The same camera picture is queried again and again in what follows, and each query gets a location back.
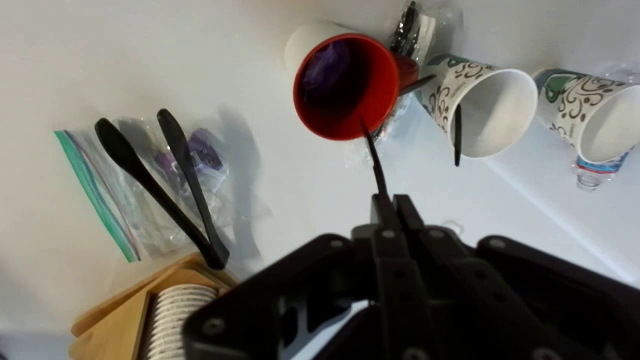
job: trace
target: paper cup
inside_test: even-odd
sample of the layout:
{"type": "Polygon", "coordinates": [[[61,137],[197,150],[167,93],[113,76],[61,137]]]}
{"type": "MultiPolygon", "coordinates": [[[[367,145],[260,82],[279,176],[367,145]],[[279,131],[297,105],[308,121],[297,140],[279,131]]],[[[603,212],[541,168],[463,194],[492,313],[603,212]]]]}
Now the paper cup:
{"type": "Polygon", "coordinates": [[[541,119],[581,157],[603,164],[640,141],[640,86],[563,68],[542,70],[541,119]]]}
{"type": "Polygon", "coordinates": [[[455,145],[455,114],[463,105],[463,155],[487,157],[512,145],[536,115],[536,82],[523,70],[458,55],[439,55],[425,68],[436,76],[419,97],[455,145]]]}
{"type": "Polygon", "coordinates": [[[382,127],[401,86],[419,76],[379,40],[351,28],[314,21],[298,28],[284,50],[293,99],[302,123],[330,140],[382,127]]]}

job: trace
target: white countertop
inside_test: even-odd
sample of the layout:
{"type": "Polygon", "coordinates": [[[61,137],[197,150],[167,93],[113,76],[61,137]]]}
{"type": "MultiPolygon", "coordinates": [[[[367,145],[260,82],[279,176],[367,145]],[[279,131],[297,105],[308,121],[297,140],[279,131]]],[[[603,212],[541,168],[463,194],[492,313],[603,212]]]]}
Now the white countertop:
{"type": "MultiPolygon", "coordinates": [[[[581,42],[560,55],[566,42],[583,40],[587,21],[598,28],[595,54],[603,55],[566,64],[595,68],[640,54],[623,52],[634,40],[625,29],[638,28],[630,9],[640,6],[630,0],[621,0],[616,13],[581,1],[590,7],[581,9],[587,19],[568,11],[578,0],[461,6],[466,28],[458,48],[481,60],[531,70],[593,54],[581,42]],[[623,16],[621,26],[600,26],[603,13],[623,16]],[[536,29],[559,38],[542,42],[536,29]]],[[[217,131],[229,159],[249,164],[242,186],[262,210],[251,225],[227,227],[240,276],[319,232],[349,233],[369,221],[374,179],[361,157],[364,143],[308,134],[291,105],[283,50],[286,36],[314,17],[385,38],[403,7],[401,0],[0,0],[0,352],[19,352],[19,334],[64,331],[84,307],[161,266],[124,264],[67,164],[56,127],[93,125],[101,115],[153,118],[167,105],[180,121],[217,131]]],[[[461,223],[469,243],[498,232],[634,280],[638,155],[606,192],[588,195],[573,188],[566,151],[557,155],[555,140],[536,125],[506,154],[455,168],[444,135],[413,102],[397,141],[382,150],[391,189],[410,194],[425,220],[461,223]]]]}

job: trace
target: green zipper seal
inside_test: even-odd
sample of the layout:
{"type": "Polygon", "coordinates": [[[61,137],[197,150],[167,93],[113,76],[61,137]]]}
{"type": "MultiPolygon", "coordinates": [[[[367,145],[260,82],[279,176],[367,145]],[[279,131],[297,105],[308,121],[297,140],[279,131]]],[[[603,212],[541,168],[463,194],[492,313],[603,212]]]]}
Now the green zipper seal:
{"type": "Polygon", "coordinates": [[[55,134],[56,134],[56,137],[59,137],[59,141],[61,141],[61,145],[63,145],[63,150],[67,154],[67,159],[75,168],[75,173],[77,173],[84,194],[93,202],[101,221],[105,223],[108,233],[117,240],[117,246],[124,254],[126,262],[137,262],[138,260],[137,251],[131,248],[131,241],[129,241],[119,217],[115,215],[115,212],[105,202],[105,197],[102,197],[102,194],[101,194],[101,189],[96,186],[96,179],[93,176],[93,170],[88,168],[86,159],[79,151],[77,143],[68,137],[67,131],[55,131],[55,134]]]}

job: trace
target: red cup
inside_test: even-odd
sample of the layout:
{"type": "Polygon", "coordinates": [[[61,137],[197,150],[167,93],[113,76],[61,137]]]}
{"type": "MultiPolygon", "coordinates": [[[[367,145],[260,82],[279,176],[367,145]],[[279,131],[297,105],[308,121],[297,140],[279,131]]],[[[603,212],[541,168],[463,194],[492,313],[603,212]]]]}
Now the red cup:
{"type": "Polygon", "coordinates": [[[314,46],[302,60],[295,76],[295,105],[314,134],[352,140],[363,135],[363,121],[373,134],[379,131],[392,114],[401,87],[416,76],[419,66],[413,60],[397,58],[379,40],[355,31],[338,34],[314,46]],[[345,64],[334,60],[320,74],[319,58],[328,52],[342,55],[345,64]]]}

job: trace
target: black tongs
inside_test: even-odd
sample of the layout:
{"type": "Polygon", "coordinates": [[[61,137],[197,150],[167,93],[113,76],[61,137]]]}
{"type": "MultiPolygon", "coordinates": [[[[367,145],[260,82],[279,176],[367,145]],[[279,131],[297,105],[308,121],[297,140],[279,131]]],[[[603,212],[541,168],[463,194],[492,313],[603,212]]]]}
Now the black tongs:
{"type": "Polygon", "coordinates": [[[138,157],[134,145],[124,137],[124,134],[106,118],[96,121],[96,134],[105,151],[132,178],[137,178],[147,192],[157,197],[157,202],[167,210],[167,213],[186,232],[186,236],[197,243],[203,257],[210,267],[223,269],[229,260],[229,248],[223,243],[213,213],[209,212],[209,203],[204,199],[194,161],[186,143],[186,135],[179,123],[179,119],[163,108],[158,111],[158,123],[163,134],[186,178],[186,184],[194,195],[198,205],[207,236],[201,227],[180,210],[180,205],[163,189],[163,186],[154,179],[154,176],[147,170],[143,159],[138,157]]]}

